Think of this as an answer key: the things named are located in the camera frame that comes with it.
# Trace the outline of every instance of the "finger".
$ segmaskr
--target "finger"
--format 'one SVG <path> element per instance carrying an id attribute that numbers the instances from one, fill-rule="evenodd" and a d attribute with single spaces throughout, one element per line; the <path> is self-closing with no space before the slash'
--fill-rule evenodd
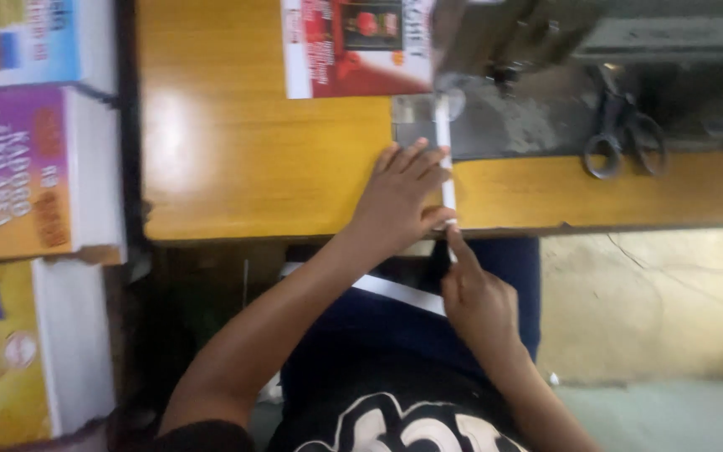
<path id="1" fill-rule="evenodd" d="M 459 271 L 463 274 L 481 273 L 479 260 L 476 259 L 473 250 L 464 242 L 459 226 L 455 224 L 448 226 L 447 236 L 448 246 L 454 251 L 456 259 L 459 261 Z"/>
<path id="2" fill-rule="evenodd" d="M 427 145 L 427 139 L 417 139 L 417 141 L 415 141 L 412 146 L 409 146 L 407 147 L 407 149 L 401 150 L 399 153 L 397 153 L 395 159 L 390 165 L 390 170 L 395 173 L 402 173 L 405 169 L 409 167 L 418 152 L 423 150 Z"/>
<path id="3" fill-rule="evenodd" d="M 446 221 L 456 218 L 456 211 L 452 208 L 444 208 L 443 206 L 431 206 L 423 209 L 420 217 L 420 223 L 423 225 L 424 233 L 437 228 Z"/>
<path id="4" fill-rule="evenodd" d="M 456 272 L 456 266 L 452 266 L 448 273 L 439 282 L 443 291 L 443 304 L 445 311 L 452 311 L 459 303 L 459 277 Z"/>
<path id="5" fill-rule="evenodd" d="M 406 174 L 415 179 L 422 178 L 429 169 L 436 166 L 449 152 L 450 148 L 448 146 L 440 146 L 437 149 L 423 152 L 412 162 L 406 170 Z"/>
<path id="6" fill-rule="evenodd" d="M 382 173 L 390 167 L 392 158 L 395 157 L 398 149 L 401 149 L 401 147 L 395 141 L 392 141 L 392 144 L 381 151 L 381 154 L 378 155 L 378 160 L 375 163 L 375 173 Z"/>
<path id="7" fill-rule="evenodd" d="M 420 179 L 420 189 L 425 193 L 439 190 L 443 186 L 443 182 L 451 178 L 451 171 L 437 167 L 429 169 L 428 172 Z"/>

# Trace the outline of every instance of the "person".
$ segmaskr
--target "person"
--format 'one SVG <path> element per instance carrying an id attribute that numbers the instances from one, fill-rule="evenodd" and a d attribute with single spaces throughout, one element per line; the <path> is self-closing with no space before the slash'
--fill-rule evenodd
<path id="1" fill-rule="evenodd" d="M 534 366 L 539 335 L 525 344 L 519 291 L 483 269 L 456 225 L 447 243 L 458 262 L 439 284 L 447 318 L 350 289 L 456 217 L 423 207 L 450 177 L 438 165 L 449 149 L 426 147 L 381 152 L 347 226 L 197 354 L 147 449 L 252 450 L 256 396 L 281 371 L 272 452 L 600 450 Z M 523 285 L 537 329 L 533 266 Z"/>

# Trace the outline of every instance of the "black scissors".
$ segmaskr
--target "black scissors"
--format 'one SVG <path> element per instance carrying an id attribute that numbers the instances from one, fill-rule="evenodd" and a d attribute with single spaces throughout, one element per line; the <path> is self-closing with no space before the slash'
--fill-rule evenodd
<path id="1" fill-rule="evenodd" d="M 615 177 L 621 169 L 621 154 L 626 150 L 647 174 L 663 174 L 668 168 L 663 129 L 638 111 L 631 94 L 619 92 L 607 66 L 599 65 L 598 69 L 605 84 L 602 123 L 599 133 L 588 141 L 582 154 L 587 172 L 602 180 Z M 604 163 L 598 165 L 594 155 L 604 156 Z"/>

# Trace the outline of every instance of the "wooden desk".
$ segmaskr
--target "wooden desk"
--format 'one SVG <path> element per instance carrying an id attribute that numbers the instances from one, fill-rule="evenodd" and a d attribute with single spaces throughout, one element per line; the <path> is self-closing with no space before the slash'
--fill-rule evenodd
<path id="1" fill-rule="evenodd" d="M 139 0 L 146 235 L 315 236 L 350 218 L 390 141 L 388 98 L 287 100 L 278 0 Z M 576 158 L 455 166 L 467 229 L 723 225 L 723 154 L 663 179 L 587 176 Z"/>

